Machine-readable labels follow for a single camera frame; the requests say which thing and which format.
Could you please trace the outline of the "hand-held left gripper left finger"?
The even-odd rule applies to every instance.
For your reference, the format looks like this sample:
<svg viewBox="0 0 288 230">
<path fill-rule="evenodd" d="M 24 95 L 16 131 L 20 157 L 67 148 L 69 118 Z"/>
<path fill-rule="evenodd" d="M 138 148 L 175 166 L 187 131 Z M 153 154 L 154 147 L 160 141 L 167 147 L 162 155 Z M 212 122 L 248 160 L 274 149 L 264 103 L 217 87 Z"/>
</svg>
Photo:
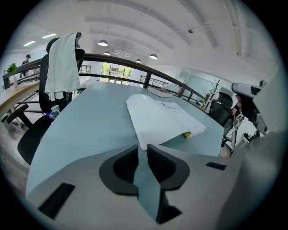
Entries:
<svg viewBox="0 0 288 230">
<path fill-rule="evenodd" d="M 137 145 L 87 156 L 45 179 L 27 199 L 57 229 L 149 230 L 156 222 L 138 201 L 138 164 Z"/>
</svg>

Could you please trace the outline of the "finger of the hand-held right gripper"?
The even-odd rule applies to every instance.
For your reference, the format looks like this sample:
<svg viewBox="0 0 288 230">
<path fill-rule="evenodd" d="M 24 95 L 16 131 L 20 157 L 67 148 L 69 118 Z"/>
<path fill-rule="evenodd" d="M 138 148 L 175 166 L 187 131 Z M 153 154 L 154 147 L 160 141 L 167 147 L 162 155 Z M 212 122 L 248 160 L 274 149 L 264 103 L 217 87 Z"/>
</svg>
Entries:
<svg viewBox="0 0 288 230">
<path fill-rule="evenodd" d="M 280 67 L 254 98 L 268 128 L 238 153 L 241 167 L 217 220 L 219 230 L 279 230 L 286 201 L 278 185 L 288 154 L 288 73 Z"/>
</svg>

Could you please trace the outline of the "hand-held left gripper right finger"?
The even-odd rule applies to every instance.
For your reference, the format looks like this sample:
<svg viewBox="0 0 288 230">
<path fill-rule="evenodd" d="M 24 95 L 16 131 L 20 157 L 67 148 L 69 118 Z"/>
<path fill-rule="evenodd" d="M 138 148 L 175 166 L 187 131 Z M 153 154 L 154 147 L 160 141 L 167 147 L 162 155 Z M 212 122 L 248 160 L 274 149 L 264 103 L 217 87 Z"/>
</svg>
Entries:
<svg viewBox="0 0 288 230">
<path fill-rule="evenodd" d="M 147 157 L 160 185 L 158 230 L 229 230 L 238 224 L 240 153 L 225 159 L 148 145 Z"/>
</svg>

